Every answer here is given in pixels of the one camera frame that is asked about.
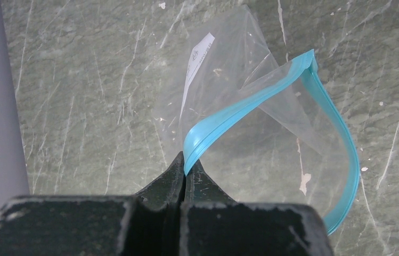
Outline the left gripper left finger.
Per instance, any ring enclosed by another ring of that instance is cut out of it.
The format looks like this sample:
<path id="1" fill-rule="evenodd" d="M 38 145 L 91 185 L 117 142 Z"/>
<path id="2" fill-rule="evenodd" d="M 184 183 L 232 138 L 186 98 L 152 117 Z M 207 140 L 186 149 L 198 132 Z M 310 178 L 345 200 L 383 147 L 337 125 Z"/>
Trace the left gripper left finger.
<path id="1" fill-rule="evenodd" d="M 0 255 L 169 255 L 183 165 L 179 153 L 132 195 L 15 197 L 0 209 Z"/>

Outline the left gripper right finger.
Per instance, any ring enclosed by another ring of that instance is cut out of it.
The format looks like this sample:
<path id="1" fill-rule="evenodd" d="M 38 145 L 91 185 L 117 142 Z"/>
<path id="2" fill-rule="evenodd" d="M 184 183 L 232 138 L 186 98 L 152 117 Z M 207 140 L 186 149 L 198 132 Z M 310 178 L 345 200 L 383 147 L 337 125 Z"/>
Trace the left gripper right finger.
<path id="1" fill-rule="evenodd" d="M 180 208 L 180 255 L 333 255 L 310 206 L 239 203 L 196 162 Z"/>

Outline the clear zip top bag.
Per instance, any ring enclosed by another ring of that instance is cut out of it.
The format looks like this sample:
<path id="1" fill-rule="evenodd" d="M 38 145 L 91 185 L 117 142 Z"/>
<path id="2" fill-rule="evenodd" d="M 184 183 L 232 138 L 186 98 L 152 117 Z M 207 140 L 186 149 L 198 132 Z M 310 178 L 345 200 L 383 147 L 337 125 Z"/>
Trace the clear zip top bag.
<path id="1" fill-rule="evenodd" d="M 246 5 L 191 31 L 152 114 L 166 158 L 194 163 L 233 200 L 313 207 L 329 234 L 349 213 L 359 159 L 314 50 L 284 64 Z"/>

